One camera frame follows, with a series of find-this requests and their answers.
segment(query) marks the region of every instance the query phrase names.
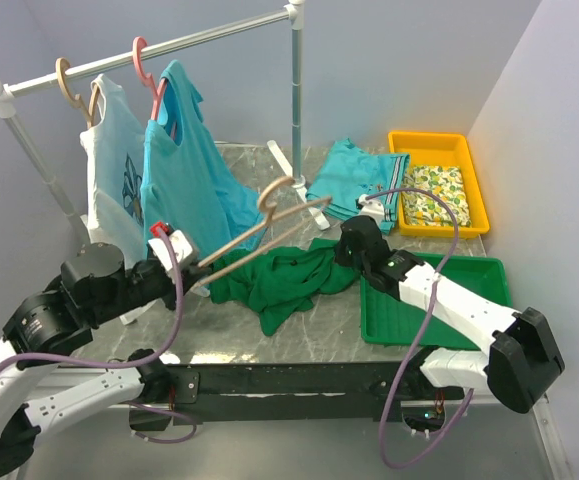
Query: yellow tray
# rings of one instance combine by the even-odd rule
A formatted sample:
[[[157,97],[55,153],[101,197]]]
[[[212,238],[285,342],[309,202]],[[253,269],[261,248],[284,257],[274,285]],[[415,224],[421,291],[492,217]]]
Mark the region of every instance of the yellow tray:
[[[482,201],[471,153],[464,135],[457,133],[389,133],[389,149],[393,153],[409,153],[412,165],[459,167],[464,181],[471,227],[460,227],[461,238],[474,238],[489,231],[489,219]],[[409,225],[405,222],[402,202],[398,202],[398,228],[403,235],[452,237],[453,227]]]

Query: gray floor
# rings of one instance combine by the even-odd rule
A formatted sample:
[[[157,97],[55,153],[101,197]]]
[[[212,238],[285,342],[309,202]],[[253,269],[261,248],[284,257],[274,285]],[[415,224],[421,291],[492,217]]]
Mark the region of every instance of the gray floor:
[[[385,467],[370,420],[213,423],[185,444],[129,435],[127,411],[110,409],[58,435],[32,459],[31,480],[547,480],[533,416],[474,406],[438,448],[406,471]],[[184,435],[173,427],[167,437]],[[388,451],[404,461],[427,445],[390,425]]]
[[[258,191],[282,173],[266,147],[221,147],[225,161],[236,178]],[[383,153],[384,149],[367,149]],[[304,174],[313,179],[322,166],[328,148],[305,150]],[[296,205],[298,196],[286,188],[276,198],[279,210]],[[308,218],[304,212],[302,218]],[[321,232],[315,223],[293,234],[286,242],[306,248],[314,237],[336,239],[340,236],[340,221],[329,218],[332,226]],[[280,235],[295,225],[290,219],[274,225],[264,241]],[[388,237],[394,248],[413,252],[447,251],[450,239],[404,237],[397,232]],[[460,240],[457,255],[483,256],[479,238]],[[134,324],[124,326],[109,322],[94,332],[95,341],[78,352],[82,358],[107,360],[125,359],[138,348],[156,348],[165,340],[173,315],[162,304],[156,304]],[[292,315],[273,337],[265,337],[257,315],[247,308],[229,302],[214,305],[209,299],[187,295],[184,326],[170,349],[183,363],[241,362],[353,362],[401,359],[406,347],[369,345],[360,337],[360,285],[333,296],[315,299],[315,308]]]

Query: marble tabletop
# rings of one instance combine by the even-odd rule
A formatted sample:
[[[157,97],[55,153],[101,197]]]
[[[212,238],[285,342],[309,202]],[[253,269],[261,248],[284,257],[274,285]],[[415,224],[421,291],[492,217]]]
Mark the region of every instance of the marble tabletop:
[[[236,178],[257,191],[282,175],[266,147],[228,145],[221,153]],[[309,147],[303,152],[303,174],[313,180],[326,158],[328,147]],[[369,153],[384,153],[385,148],[367,148]],[[284,150],[288,158],[290,151]],[[279,192],[276,201],[281,211],[299,203],[292,188]],[[309,213],[303,212],[302,218]],[[314,237],[337,239],[340,221],[328,217],[331,228],[320,231],[315,222],[292,234],[285,245],[307,248]],[[273,225],[264,242],[277,237],[297,218]],[[405,237],[397,233],[388,236],[393,248],[412,252],[444,253],[450,239]],[[461,239],[457,255],[484,256],[480,238]],[[257,315],[246,307],[228,302],[214,305],[209,298],[194,294],[185,297],[183,326],[169,349],[165,361],[172,363],[290,363],[290,362],[363,362],[400,360],[407,347],[384,347],[364,342],[360,335],[360,282],[337,295],[314,298],[315,306],[304,313],[294,313],[275,335],[266,337],[260,330]],[[77,352],[80,358],[105,361],[126,359],[138,348],[157,348],[167,337],[173,313],[157,302],[136,322],[123,325],[112,321],[94,332],[94,342]]]

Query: metal rod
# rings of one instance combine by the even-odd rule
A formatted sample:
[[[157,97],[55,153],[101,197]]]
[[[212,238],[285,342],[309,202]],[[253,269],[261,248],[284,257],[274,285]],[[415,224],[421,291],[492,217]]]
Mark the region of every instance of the metal rod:
[[[268,13],[259,15],[247,20],[229,23],[221,27],[211,28],[198,33],[193,33],[185,37],[180,37],[167,42],[158,43],[150,47],[145,47],[142,51],[142,59],[148,60],[150,58],[166,55],[167,53],[182,50],[184,48],[193,47],[201,43],[206,43],[211,40],[233,35],[235,33],[244,32],[253,28],[262,27],[271,23],[280,22],[289,19],[289,12],[286,9],[275,13]],[[86,63],[78,67],[71,67],[66,72],[68,80],[76,80],[99,73],[108,72],[115,68],[124,67],[132,63],[132,52],[122,53],[113,57],[104,58],[95,62]],[[8,85],[7,91],[14,97],[21,97],[38,90],[43,90],[52,86],[58,85],[58,77],[55,73],[50,73],[42,77],[27,80],[25,82],[16,83],[15,85]]]
[[[49,191],[67,217],[67,220],[71,223],[71,226],[75,230],[76,235],[78,235],[80,242],[88,245],[90,240],[87,227],[73,208],[73,204],[69,200],[69,197],[67,197],[64,188],[62,188],[62,184],[45,163],[42,154],[38,150],[38,147],[36,147],[31,136],[25,130],[18,115],[13,115],[10,118],[3,118],[3,120],[7,124],[7,127],[9,127],[9,130],[11,130],[11,133],[13,133],[13,136],[16,137],[16,140],[29,157],[29,160],[31,160],[31,163],[33,163],[33,166],[38,170],[45,185],[47,185]]]
[[[296,184],[304,185],[302,176],[302,29],[291,30],[291,70],[292,70],[292,128],[291,160],[293,178]]]

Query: wooden hanger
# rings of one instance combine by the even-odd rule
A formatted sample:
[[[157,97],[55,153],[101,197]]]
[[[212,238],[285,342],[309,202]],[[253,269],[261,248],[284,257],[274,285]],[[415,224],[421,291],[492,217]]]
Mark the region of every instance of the wooden hanger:
[[[234,247],[236,247],[238,244],[244,242],[247,238],[260,232],[262,229],[271,226],[273,223],[275,223],[279,220],[282,220],[283,218],[288,217],[289,215],[293,215],[294,213],[298,213],[302,210],[305,210],[305,209],[310,208],[310,207],[314,207],[314,206],[319,205],[319,204],[321,204],[320,211],[322,212],[327,207],[327,205],[329,205],[331,203],[332,197],[330,195],[328,195],[326,197],[317,198],[315,200],[311,200],[311,201],[306,202],[306,203],[301,202],[298,205],[295,205],[291,208],[288,208],[288,209],[276,214],[276,208],[278,208],[278,204],[276,202],[270,201],[269,197],[271,196],[272,193],[276,192],[280,187],[293,185],[293,183],[294,183],[294,179],[292,177],[289,177],[289,176],[280,177],[280,178],[274,180],[273,182],[271,182],[267,186],[267,188],[265,188],[263,190],[263,192],[260,194],[260,198],[258,199],[258,210],[260,210],[260,212],[265,214],[264,220],[262,222],[260,222],[258,225],[251,227],[249,230],[247,230],[242,235],[239,235],[237,238],[233,239],[231,242],[227,243],[224,247],[219,248],[214,253],[212,253],[211,255],[206,257],[205,259],[201,260],[198,263],[198,266],[202,268],[202,267],[206,267],[206,266],[212,264],[218,258],[222,257],[225,253],[227,253],[228,251],[230,251]],[[253,260],[257,256],[262,255],[263,253],[269,251],[272,247],[275,247],[278,243],[283,241],[289,235],[297,232],[301,227],[306,226],[309,222],[311,222],[311,220],[312,220],[312,218],[310,215],[309,218],[307,218],[307,219],[303,220],[302,222],[298,223],[297,225],[291,227],[289,230],[284,232],[279,237],[274,238],[271,242],[267,243],[266,245],[259,247],[255,252],[252,252],[249,255],[247,255],[246,257],[243,257],[240,260],[237,260],[234,263],[227,265],[225,268],[218,270],[217,272],[199,280],[198,282],[196,282],[195,286],[201,287],[203,285],[207,285],[207,284],[219,279],[220,277],[227,275],[228,273],[234,271],[236,268],[241,267],[242,265],[249,262],[250,260]]]
[[[162,97],[165,94],[167,80],[165,78],[160,79],[160,84],[156,89],[156,83],[153,80],[153,75],[151,73],[145,73],[145,70],[142,66],[142,49],[146,46],[147,41],[143,37],[136,37],[133,39],[133,66],[136,69],[136,75],[138,75],[140,82],[149,90],[151,90],[151,96],[153,97],[151,119],[158,120],[158,111],[160,110]]]
[[[93,84],[93,88],[91,90],[91,99],[89,100],[89,108],[87,108],[85,102],[82,100],[82,96],[79,93],[73,95],[71,90],[69,90],[67,79],[65,78],[65,72],[69,68],[71,68],[71,64],[66,58],[60,57],[58,60],[56,60],[56,75],[58,76],[58,85],[60,86],[60,91],[73,108],[76,108],[82,112],[82,115],[87,121],[87,128],[91,128],[93,127],[96,120],[96,106],[98,104],[98,98],[100,97],[100,87],[97,83]]]

